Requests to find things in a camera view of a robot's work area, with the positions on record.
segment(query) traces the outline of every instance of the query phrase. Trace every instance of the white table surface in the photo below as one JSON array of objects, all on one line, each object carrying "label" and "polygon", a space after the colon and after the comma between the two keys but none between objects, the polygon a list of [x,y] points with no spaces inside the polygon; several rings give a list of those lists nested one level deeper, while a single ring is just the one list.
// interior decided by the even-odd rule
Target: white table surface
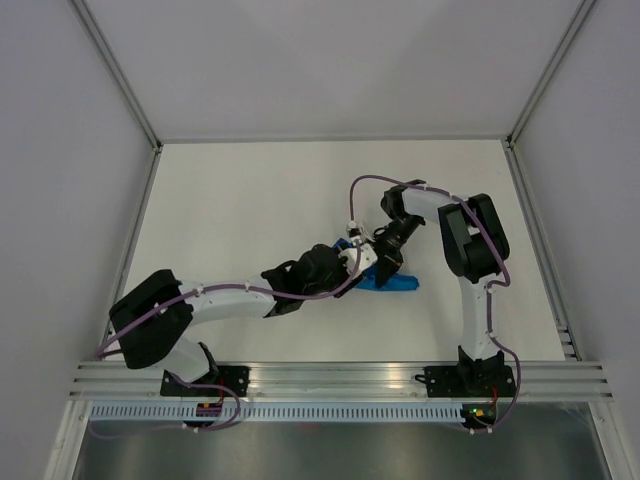
[{"label": "white table surface", "polygon": [[[348,190],[358,175],[421,178],[463,195],[489,194],[511,257],[513,285],[497,293],[497,332],[523,360],[564,355],[501,145],[494,140],[165,145],[126,291],[155,270],[179,279],[240,280],[344,236]],[[389,184],[356,189],[356,217],[387,223]],[[457,359],[461,302],[439,227],[403,248],[411,293],[353,290],[268,319],[228,319],[189,329],[221,361],[443,361]]]}]

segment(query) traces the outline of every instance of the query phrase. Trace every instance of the white cable tray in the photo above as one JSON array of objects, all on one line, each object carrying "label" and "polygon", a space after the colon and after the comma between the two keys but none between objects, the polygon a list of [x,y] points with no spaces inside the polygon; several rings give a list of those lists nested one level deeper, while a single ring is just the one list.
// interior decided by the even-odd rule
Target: white cable tray
[{"label": "white cable tray", "polygon": [[[196,415],[197,402],[94,402],[92,421],[178,420],[203,421],[229,419],[235,411],[233,401],[225,401],[216,417]],[[242,402],[238,417],[256,422],[341,422],[341,423],[459,423],[461,403],[247,403]]]}]

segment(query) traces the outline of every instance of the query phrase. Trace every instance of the gray wall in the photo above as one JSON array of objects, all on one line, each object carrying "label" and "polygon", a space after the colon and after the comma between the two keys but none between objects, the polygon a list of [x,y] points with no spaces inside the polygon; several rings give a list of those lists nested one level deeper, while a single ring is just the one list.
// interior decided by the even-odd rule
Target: gray wall
[{"label": "gray wall", "polygon": [[580,346],[640,450],[640,3],[600,2],[519,141]]},{"label": "gray wall", "polygon": [[41,478],[150,147],[64,0],[0,3],[0,476]]},{"label": "gray wall", "polygon": [[506,135],[578,0],[88,0],[167,143]]}]

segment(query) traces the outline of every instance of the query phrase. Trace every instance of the purple cable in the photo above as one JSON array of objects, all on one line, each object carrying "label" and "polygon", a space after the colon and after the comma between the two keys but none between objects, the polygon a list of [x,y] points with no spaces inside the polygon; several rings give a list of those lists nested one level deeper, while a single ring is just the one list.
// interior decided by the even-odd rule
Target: purple cable
[{"label": "purple cable", "polygon": [[[490,282],[487,283],[487,333],[489,334],[489,338],[491,339],[491,341],[496,347],[498,347],[500,350],[502,350],[506,354],[513,357],[513,360],[515,361],[515,364],[516,364],[517,379],[516,379],[516,391],[513,395],[513,399],[511,400],[511,403],[509,404],[509,408],[507,408],[507,411],[504,413],[504,415],[498,421],[496,421],[496,423],[491,427],[492,429],[496,428],[498,425],[502,424],[511,415],[511,412],[513,411],[513,408],[515,407],[515,404],[518,401],[518,396],[520,395],[520,386],[522,385],[522,365],[520,364],[520,358],[518,357],[518,355],[516,355],[516,353],[513,350],[505,347],[502,343],[500,343],[498,339],[495,338],[495,334],[493,333],[493,311],[492,311],[493,309],[491,307],[491,303],[492,303],[491,287],[493,287],[494,285],[499,285],[501,287],[508,287],[509,285],[511,285],[511,276],[509,275],[509,271],[507,270],[507,267],[504,264],[504,260],[502,260],[502,257],[500,256],[498,249],[496,248],[495,244],[491,240],[491,237],[489,236],[489,232],[487,232],[487,230],[484,228],[484,225],[482,225],[482,222],[477,217],[477,215],[473,213],[473,210],[471,209],[471,207],[467,205],[467,202],[465,202],[464,199],[456,195],[452,195],[450,192],[443,190],[441,188],[430,187],[424,184],[413,185],[411,183],[401,182],[399,180],[395,180],[389,177],[384,177],[381,175],[361,175],[351,183],[351,188],[349,189],[349,213],[351,215],[351,220],[355,220],[355,212],[353,208],[353,192],[354,192],[355,186],[360,181],[365,179],[382,180],[384,182],[393,183],[395,185],[401,185],[403,187],[410,188],[412,190],[439,193],[440,195],[444,195],[445,197],[451,198],[453,201],[459,203],[462,209],[467,214],[467,216],[471,219],[473,224],[476,226],[476,228],[480,232],[480,235],[482,236],[483,240],[487,244],[487,247],[489,247],[489,250],[491,251],[491,255],[493,255],[493,258],[498,264],[500,271],[504,275],[504,280],[496,279],[496,280],[491,280]],[[478,430],[474,429],[474,433],[488,433],[488,432],[489,432],[489,428],[481,428]]]},{"label": "purple cable", "polygon": [[[207,431],[207,432],[213,432],[215,430],[222,430],[223,428],[228,428],[234,423],[234,420],[236,418],[238,418],[238,415],[240,415],[240,412],[242,411],[242,404],[240,403],[240,398],[238,397],[238,395],[236,395],[236,393],[233,390],[231,390],[231,389],[229,389],[229,388],[227,388],[227,387],[225,387],[223,385],[213,385],[213,384],[194,385],[192,383],[185,382],[184,380],[182,380],[177,375],[174,375],[173,373],[171,374],[171,376],[173,377],[173,379],[176,382],[178,382],[180,385],[182,385],[184,387],[215,389],[215,390],[218,390],[218,391],[222,391],[222,392],[228,394],[230,397],[232,397],[236,402],[236,409],[233,412],[233,415],[231,415],[231,417],[228,420],[225,420],[224,422],[222,422],[222,423],[220,423],[218,425],[210,425],[208,427],[198,427],[198,431],[203,430],[203,431]],[[93,428],[93,422],[89,422],[87,424],[87,430],[89,431],[89,433],[91,435],[93,435],[94,437],[100,439],[100,440],[118,440],[118,439],[121,439],[121,438],[130,438],[130,437],[135,437],[135,436],[146,434],[146,433],[158,432],[158,431],[161,431],[161,430],[185,430],[185,429],[189,429],[191,431],[196,431],[194,428],[185,427],[183,424],[171,423],[171,424],[167,424],[167,425],[157,425],[157,426],[154,426],[154,427],[149,427],[149,428],[146,428],[144,430],[139,430],[139,431],[133,432],[133,433],[124,433],[124,434],[118,434],[118,435],[104,435],[102,433],[98,433],[98,432],[95,431],[95,429]]]},{"label": "purple cable", "polygon": [[[209,285],[207,287],[204,287],[202,289],[202,293],[214,292],[216,290],[248,290],[250,292],[258,292],[258,293],[264,293],[266,295],[273,295],[274,297],[290,298],[292,300],[322,300],[323,298],[332,297],[340,293],[342,290],[347,288],[347,286],[349,286],[349,284],[356,277],[356,273],[358,271],[358,268],[360,267],[360,257],[362,256],[362,249],[360,248],[359,244],[356,244],[356,252],[357,252],[356,261],[353,267],[353,271],[349,274],[347,279],[341,285],[334,288],[330,292],[320,293],[318,295],[297,295],[295,293],[278,292],[275,290],[270,290],[268,288],[262,288],[262,287],[249,286],[247,288],[246,285],[243,285],[240,283],[223,283],[220,285]],[[107,348],[109,348],[109,346],[111,346],[113,343],[117,342],[122,337],[127,335],[134,328],[138,328],[141,324],[153,318],[156,314],[158,314],[162,310],[169,308],[170,306],[178,302],[181,302],[183,300],[186,300],[188,298],[191,298],[197,295],[200,295],[197,289],[190,290],[186,293],[183,293],[182,295],[178,295],[177,297],[173,297],[172,299],[167,300],[166,302],[158,305],[155,308],[152,308],[147,313],[145,313],[141,317],[131,322],[129,325],[124,327],[122,330],[120,330],[118,333],[116,333],[114,336],[107,339],[102,345],[100,345],[93,354],[94,358],[103,358],[105,351],[107,350]]]}]

